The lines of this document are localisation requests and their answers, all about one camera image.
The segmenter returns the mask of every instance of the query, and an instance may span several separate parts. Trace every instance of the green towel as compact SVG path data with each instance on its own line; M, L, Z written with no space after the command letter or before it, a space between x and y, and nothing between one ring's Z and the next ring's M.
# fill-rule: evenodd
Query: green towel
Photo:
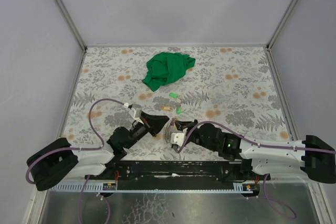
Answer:
M142 80L153 92L185 76L188 68L195 65L195 59L179 52L161 52L147 62L148 72Z

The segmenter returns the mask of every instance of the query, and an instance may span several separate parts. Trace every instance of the white wall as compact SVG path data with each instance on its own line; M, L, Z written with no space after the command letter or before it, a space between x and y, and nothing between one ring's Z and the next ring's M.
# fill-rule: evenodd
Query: white wall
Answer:
M273 53L301 135L336 148L336 0L300 0ZM336 216L336 185L325 185Z
M60 127L81 51L53 0L0 0L0 223L20 223L26 160Z
M88 45L266 44L290 0L63 0Z

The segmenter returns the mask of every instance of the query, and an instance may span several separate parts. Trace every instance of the patterned table surface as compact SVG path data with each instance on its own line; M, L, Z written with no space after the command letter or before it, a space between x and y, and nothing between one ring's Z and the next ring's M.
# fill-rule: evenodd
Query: patterned table surface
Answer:
M159 52L181 52L196 58L195 67L173 84L151 90L142 83L146 62ZM169 93L178 94L178 99ZM232 130L264 140L287 141L284 117L262 47L134 47L88 48L72 99L64 136L73 144L99 145L88 122L91 105L102 98L137 103L144 112L182 121L213 120ZM163 111L162 106L174 108ZM182 107L176 115L175 108ZM92 113L97 131L108 139L118 126L129 128L128 111L113 102L97 104ZM163 131L147 134L124 160L222 160L217 153L189 143L175 153Z

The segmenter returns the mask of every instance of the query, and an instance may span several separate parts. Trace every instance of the purple cable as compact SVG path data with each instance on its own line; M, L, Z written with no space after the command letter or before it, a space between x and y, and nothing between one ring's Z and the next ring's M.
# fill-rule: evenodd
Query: purple cable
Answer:
M100 99L98 101L96 101L90 108L89 110L89 124L90 124L90 127L92 128L93 132L96 134L96 136L100 139L101 141L101 146L100 147L92 147L92 148L78 148L78 147L65 147L65 148L60 148L60 149L56 149L56 150L53 150L53 151L50 151L50 152L47 152L46 154L42 155L41 157L39 157L38 159L36 159L34 162L32 162L32 164L28 167L28 170L26 172L26 180L28 183L30 184L35 184L34 181L30 180L29 178L29 173L30 171L33 169L33 167L38 163L40 162L42 159L50 156L51 154L54 154L54 153L57 153L57 152L63 152L63 151L98 151L100 149L102 149L105 145L105 141L104 139L99 135L99 133L95 130L95 128L93 127L92 125L92 121L91 121L91 113L92 113L92 110L93 108L96 106L97 103L99 102L103 102L103 101L111 101L111 102L116 102L120 105L124 105L124 103L120 102L120 101L117 101L115 99L111 99L111 98L104 98L104 99Z
M237 132L234 132L233 130L231 130L230 128L220 124L220 123L217 123L217 122L213 122L213 121L204 121L204 122L200 122L200 123L197 123L194 127L192 127L192 129L189 131L189 133L187 134L185 140L183 141L183 144L182 146L180 147L180 149L178 149L177 153L180 153L182 151L182 149L184 148L187 140L189 139L189 137L191 136L191 134L193 133L193 131L200 125L202 124L205 124L205 123L211 123L211 124L215 124L215 125L218 125L224 129L226 129L228 132L231 132L232 134L238 136L240 139L250 143L250 144L253 144L253 145L258 145L258 143L250 140L250 139L247 139L241 135L239 135ZM285 150L292 150L293 147L291 146L279 146L279 145L268 145L268 144L260 144L260 147L264 147L264 148L274 148L274 149L285 149ZM329 153L329 154L334 154L336 155L336 152L335 151L330 151L330 150L322 150L322 149L316 149L316 148L306 148L306 147L296 147L296 150L299 150L299 151L311 151L311 152L323 152L323 153Z
M78 211L77 211L77 214L78 214L78 221L80 224L83 224L83 221L82 221L82 217L81 217L81 214L80 214L80 202L82 201L82 196L83 196L83 192L84 192L84 188L86 186L86 184L88 183L89 181L89 178L90 178L90 175L88 175L87 179L85 180L85 183L80 191L80 195L79 195L79 202L78 202ZM104 224L107 224L110 220L110 217L111 217L111 207L110 207L110 204L108 202L108 200L104 197L104 196L101 196L101 199L105 200L106 204L107 204L107 209L108 209L108 214L107 214L107 219L105 221Z
M269 198L269 197L268 197L267 192L266 192L266 181L267 181L268 176L269 176L269 174L266 174L266 176L265 176L265 178L264 178L263 185L262 185L262 186L263 186L262 188L263 188L263 190L264 190L264 195L265 195L264 198L267 199L269 205L271 206L271 208L273 208L273 210L274 210L275 212L277 212L278 214L280 214L281 216L283 216L283 217L286 218L286 219L289 219L289 220L296 220L296 219L298 218L298 216L297 216L296 212L295 212L295 211L294 211L288 204L282 202L281 200L278 200L278 199L272 199L272 198ZM285 205L289 210L292 211L292 213L294 214L294 217L290 217L290 216L285 215L285 214L283 214L282 212L280 212L280 211L273 205L273 203L271 202L272 200L273 200L273 201L276 201L276 202L278 202L278 203L281 203L281 204L283 204L283 205Z

